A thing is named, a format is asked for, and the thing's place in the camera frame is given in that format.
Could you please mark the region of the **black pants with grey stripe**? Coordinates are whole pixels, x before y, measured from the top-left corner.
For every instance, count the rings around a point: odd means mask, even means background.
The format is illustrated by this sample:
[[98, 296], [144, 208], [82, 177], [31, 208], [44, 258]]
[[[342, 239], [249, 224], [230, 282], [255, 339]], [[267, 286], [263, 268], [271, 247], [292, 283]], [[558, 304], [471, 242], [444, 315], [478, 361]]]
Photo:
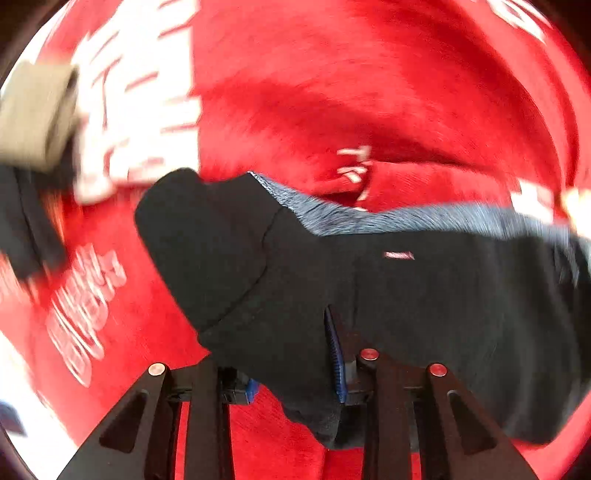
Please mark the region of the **black pants with grey stripe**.
[[590, 388], [590, 270], [579, 244], [445, 231], [320, 235], [246, 174], [159, 180], [139, 236], [199, 343], [263, 383], [329, 448], [359, 446], [332, 387], [328, 308], [401, 363], [441, 362], [511, 437], [551, 441]]

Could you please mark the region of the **red wedding blanket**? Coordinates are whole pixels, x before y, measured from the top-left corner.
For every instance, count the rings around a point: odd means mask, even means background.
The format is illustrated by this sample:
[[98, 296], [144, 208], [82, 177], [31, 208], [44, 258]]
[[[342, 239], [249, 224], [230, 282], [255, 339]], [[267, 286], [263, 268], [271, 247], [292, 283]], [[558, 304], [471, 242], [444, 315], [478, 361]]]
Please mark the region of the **red wedding blanket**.
[[[33, 32], [1, 98], [21, 62], [78, 70], [55, 166], [74, 180], [41, 193], [66, 259], [20, 281], [1, 253], [1, 401], [40, 477], [139, 375], [211, 354], [135, 224], [172, 172], [255, 176], [320, 235], [533, 233], [590, 270], [590, 75], [528, 1], [69, 1]], [[230, 414], [238, 478], [360, 475], [360, 445], [325, 446], [260, 385]], [[509, 437], [565, 477], [590, 388], [551, 441]]]

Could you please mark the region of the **folded black garment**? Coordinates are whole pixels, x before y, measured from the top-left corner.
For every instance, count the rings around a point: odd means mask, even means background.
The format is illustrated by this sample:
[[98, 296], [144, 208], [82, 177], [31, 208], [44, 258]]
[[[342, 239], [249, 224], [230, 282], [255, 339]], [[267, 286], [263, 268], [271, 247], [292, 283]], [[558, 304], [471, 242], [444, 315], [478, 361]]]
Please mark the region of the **folded black garment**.
[[49, 173], [1, 166], [1, 253], [18, 280], [34, 277], [44, 268], [56, 269], [65, 261], [63, 241], [43, 207], [41, 193], [65, 191], [73, 180], [69, 157]]

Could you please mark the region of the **folded beige garment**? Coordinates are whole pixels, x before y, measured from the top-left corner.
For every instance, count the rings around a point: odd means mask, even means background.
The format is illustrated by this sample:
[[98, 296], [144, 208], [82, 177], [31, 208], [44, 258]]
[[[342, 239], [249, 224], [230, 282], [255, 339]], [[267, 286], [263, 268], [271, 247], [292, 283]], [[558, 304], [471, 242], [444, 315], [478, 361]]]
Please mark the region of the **folded beige garment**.
[[39, 172], [59, 163], [77, 123], [78, 70], [21, 62], [1, 98], [1, 162]]

